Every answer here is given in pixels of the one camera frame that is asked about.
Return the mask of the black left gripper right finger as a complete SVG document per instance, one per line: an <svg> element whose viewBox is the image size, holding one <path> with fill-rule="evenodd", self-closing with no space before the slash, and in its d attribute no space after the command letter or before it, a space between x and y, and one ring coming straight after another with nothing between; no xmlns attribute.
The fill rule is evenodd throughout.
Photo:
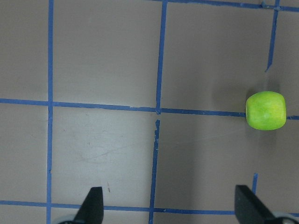
<svg viewBox="0 0 299 224"><path fill-rule="evenodd" d="M240 224L266 224L276 219L247 185L235 186L235 216Z"/></svg>

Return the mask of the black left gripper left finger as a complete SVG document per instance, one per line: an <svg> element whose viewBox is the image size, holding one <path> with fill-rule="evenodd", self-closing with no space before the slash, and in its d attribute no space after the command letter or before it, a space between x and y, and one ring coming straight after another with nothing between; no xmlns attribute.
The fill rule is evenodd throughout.
<svg viewBox="0 0 299 224"><path fill-rule="evenodd" d="M92 187L72 221L75 224L101 224L103 222L102 187Z"/></svg>

